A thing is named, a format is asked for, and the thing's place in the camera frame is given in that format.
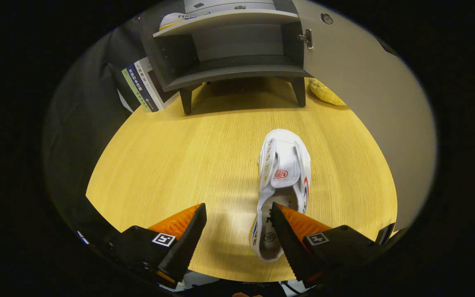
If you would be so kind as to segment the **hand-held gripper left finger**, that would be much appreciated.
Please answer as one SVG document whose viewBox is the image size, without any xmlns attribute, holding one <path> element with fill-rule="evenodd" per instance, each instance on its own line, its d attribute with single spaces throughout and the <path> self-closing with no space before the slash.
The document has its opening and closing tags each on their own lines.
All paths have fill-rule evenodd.
<svg viewBox="0 0 475 297">
<path fill-rule="evenodd" d="M 162 227 L 137 225 L 120 232 L 96 208 L 94 212 L 109 227 L 99 247 L 113 267 L 136 280 L 171 289 L 183 280 L 207 222 L 205 203 L 182 211 L 186 226 L 179 235 Z"/>
</svg>

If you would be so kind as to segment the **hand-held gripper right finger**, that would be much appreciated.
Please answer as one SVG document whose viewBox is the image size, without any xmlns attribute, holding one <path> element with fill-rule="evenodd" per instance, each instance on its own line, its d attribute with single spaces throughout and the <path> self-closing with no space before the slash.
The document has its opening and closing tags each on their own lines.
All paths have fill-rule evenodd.
<svg viewBox="0 0 475 297">
<path fill-rule="evenodd" d="M 381 245 L 343 224 L 332 228 L 272 203 L 271 221 L 297 280 L 309 288 L 337 282 L 381 255 Z"/>
</svg>

